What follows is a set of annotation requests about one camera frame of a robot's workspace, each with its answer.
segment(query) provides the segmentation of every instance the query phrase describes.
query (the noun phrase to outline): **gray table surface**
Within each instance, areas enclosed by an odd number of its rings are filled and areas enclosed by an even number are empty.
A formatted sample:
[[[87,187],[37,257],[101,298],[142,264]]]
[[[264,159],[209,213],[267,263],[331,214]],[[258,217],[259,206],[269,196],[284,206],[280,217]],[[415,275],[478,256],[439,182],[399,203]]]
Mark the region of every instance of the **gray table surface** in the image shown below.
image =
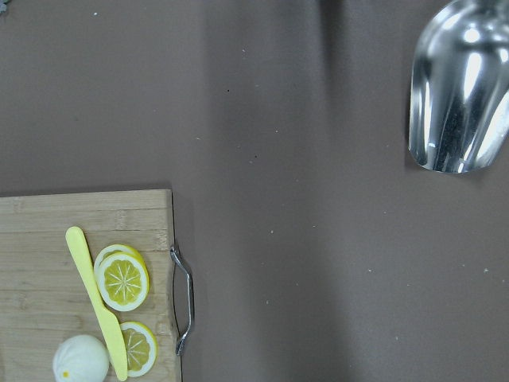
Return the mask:
[[[185,381],[507,381],[509,150],[406,148],[445,3],[13,0],[0,196],[173,189]]]

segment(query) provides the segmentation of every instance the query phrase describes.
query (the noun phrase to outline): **metal handle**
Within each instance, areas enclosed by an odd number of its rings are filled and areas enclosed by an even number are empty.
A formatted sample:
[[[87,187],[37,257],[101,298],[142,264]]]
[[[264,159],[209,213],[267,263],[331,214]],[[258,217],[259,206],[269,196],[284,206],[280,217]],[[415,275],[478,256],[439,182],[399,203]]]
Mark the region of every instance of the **metal handle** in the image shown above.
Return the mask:
[[[175,353],[180,356],[184,351],[185,340],[191,331],[192,324],[194,322],[194,292],[192,290],[192,275],[191,270],[185,264],[184,260],[181,258],[181,253],[178,248],[172,246],[169,249],[169,255],[175,264],[184,272],[185,278],[188,284],[188,327],[185,332],[178,338],[177,346],[175,348]]]

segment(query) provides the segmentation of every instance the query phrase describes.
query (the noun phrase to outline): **cutting board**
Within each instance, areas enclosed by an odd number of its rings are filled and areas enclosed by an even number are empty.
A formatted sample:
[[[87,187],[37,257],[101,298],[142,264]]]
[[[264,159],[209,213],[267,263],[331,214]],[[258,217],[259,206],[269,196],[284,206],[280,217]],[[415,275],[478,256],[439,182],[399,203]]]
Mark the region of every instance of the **cutting board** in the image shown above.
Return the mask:
[[[0,381],[52,381],[62,341],[83,333],[103,341],[65,242],[73,225],[84,230],[93,259],[110,244],[128,244],[146,261],[146,300],[131,312],[114,312],[119,322],[146,324],[159,353],[147,374],[128,380],[180,382],[167,189],[0,198]],[[106,381],[116,380],[110,367]]]

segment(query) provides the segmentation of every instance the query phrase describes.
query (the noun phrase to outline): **stainless steel scoop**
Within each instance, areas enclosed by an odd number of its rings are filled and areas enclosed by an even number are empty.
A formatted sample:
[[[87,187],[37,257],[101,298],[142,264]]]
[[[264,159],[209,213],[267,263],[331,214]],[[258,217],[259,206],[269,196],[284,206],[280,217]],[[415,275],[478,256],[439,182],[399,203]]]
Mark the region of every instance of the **stainless steel scoop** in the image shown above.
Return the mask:
[[[456,0],[414,56],[409,149],[429,170],[489,166],[509,128],[509,0]]]

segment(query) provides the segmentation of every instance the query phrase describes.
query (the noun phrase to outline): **white round object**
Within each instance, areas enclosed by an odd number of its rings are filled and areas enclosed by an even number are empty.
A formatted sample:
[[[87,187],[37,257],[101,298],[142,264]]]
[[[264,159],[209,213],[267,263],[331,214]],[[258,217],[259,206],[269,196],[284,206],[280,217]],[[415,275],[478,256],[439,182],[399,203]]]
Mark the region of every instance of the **white round object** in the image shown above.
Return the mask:
[[[103,382],[110,358],[103,343],[81,334],[60,344],[53,358],[56,382]]]

